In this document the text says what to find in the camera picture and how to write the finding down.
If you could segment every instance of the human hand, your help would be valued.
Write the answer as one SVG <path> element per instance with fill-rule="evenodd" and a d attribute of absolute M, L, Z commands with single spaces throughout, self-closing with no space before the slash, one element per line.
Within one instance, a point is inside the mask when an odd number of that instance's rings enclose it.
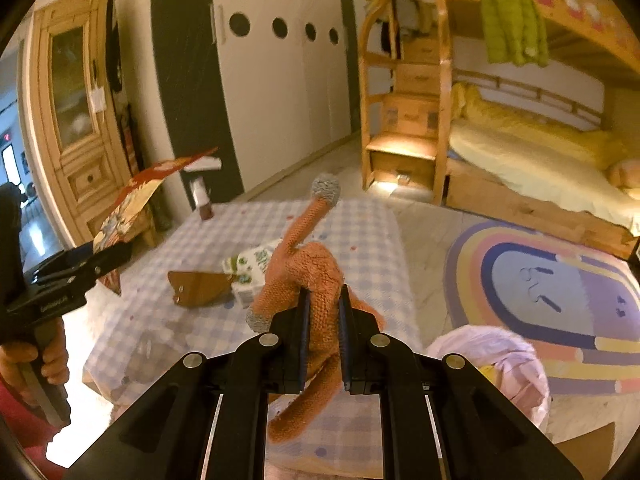
<path fill-rule="evenodd" d="M 30 406 L 37 406 L 33 394 L 28 389 L 24 377 L 18 369 L 18 363 L 30 363 L 38 357 L 38 349 L 22 341 L 11 341 L 0 345 L 0 376 Z M 66 351 L 65 325 L 62 318 L 56 320 L 56 335 L 44 349 L 42 376 L 50 384 L 65 384 L 69 380 L 69 354 Z"/>

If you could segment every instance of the upper bunk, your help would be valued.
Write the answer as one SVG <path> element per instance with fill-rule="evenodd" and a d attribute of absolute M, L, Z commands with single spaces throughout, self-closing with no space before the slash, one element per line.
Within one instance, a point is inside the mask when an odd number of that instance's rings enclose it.
<path fill-rule="evenodd" d="M 614 88 L 640 89 L 640 41 L 611 0 L 534 0 L 551 59 Z M 482 38 L 480 0 L 446 0 L 453 35 Z"/>

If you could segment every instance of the dark green panel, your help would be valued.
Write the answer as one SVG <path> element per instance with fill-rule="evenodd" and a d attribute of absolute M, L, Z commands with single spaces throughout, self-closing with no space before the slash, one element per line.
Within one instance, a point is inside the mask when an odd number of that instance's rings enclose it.
<path fill-rule="evenodd" d="M 244 192 L 234 151 L 216 45 L 212 43 L 212 0 L 151 0 L 151 25 L 160 99 L 176 156 L 218 146 L 221 171 L 203 176 L 213 202 Z M 193 207 L 189 181 L 181 172 Z"/>
<path fill-rule="evenodd" d="M 351 131 L 360 130 L 360 83 L 358 81 L 358 28 L 353 0 L 340 0 L 342 22 L 347 29 L 347 73 L 349 77 L 349 108 L 351 110 Z"/>

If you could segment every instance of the white and green package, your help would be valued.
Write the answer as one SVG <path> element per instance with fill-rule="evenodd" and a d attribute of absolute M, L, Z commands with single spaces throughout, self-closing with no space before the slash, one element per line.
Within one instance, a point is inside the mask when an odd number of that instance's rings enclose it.
<path fill-rule="evenodd" d="M 231 284 L 231 290 L 243 308 L 248 308 L 264 287 L 264 273 L 281 241 L 282 238 L 278 238 L 223 260 L 223 271 L 238 276 Z"/>

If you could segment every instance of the table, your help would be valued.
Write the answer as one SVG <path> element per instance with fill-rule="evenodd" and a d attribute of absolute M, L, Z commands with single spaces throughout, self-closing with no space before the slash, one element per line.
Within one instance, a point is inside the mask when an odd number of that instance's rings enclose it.
<path fill-rule="evenodd" d="M 217 306 L 183 309 L 172 301 L 169 270 L 222 270 L 222 260 L 281 237 L 308 201 L 216 205 L 201 221 L 193 213 L 143 262 L 122 275 L 122 296 L 98 337 L 84 370 L 95 388 L 117 406 L 130 406 L 184 354 L 208 357 L 233 352 L 255 335 L 246 310 L 233 299 Z M 325 244 L 356 295 L 381 312 L 386 332 L 421 352 L 415 308 L 398 224 L 376 200 L 342 200 L 308 240 Z M 290 401 L 284 396 L 270 415 Z M 299 438 L 267 444 L 277 466 L 313 473 L 382 477 L 378 397 L 338 393 Z"/>

